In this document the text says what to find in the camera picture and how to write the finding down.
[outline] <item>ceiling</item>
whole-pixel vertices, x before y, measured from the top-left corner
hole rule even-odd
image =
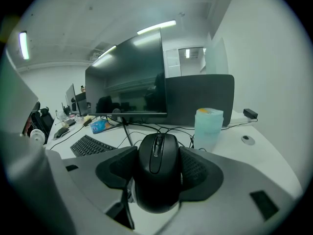
[[[149,26],[175,19],[162,40],[208,33],[214,0],[35,0],[12,32],[7,47],[17,69],[60,61],[90,61]],[[29,60],[18,33],[27,31]]]

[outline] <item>white fan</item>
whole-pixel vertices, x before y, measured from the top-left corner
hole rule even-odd
[[[45,143],[45,135],[41,130],[34,129],[30,133],[30,138],[40,142],[41,144]]]

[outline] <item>power adapter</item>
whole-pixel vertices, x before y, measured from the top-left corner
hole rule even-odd
[[[258,114],[251,109],[244,109],[244,115],[249,119],[258,119]]]
[[[92,122],[91,118],[89,118],[85,123],[83,123],[83,126],[87,126]]]

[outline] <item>black chair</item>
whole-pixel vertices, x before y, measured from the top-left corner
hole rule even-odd
[[[49,136],[54,119],[52,118],[48,107],[40,109],[40,112],[41,112],[40,118],[41,118],[42,124],[44,126],[45,131],[48,133],[48,136]]]
[[[39,130],[41,130],[44,133],[44,135],[45,135],[45,144],[46,144],[47,141],[48,141],[50,132],[48,133],[46,131],[46,128],[43,125],[43,121],[41,119],[39,111],[33,112],[31,114],[31,122],[32,122],[32,125],[34,126],[35,129],[39,129]]]

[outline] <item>translucent container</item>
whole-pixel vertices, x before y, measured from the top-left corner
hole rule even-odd
[[[223,124],[223,111],[201,108],[195,115],[195,149],[212,152],[218,141]]]

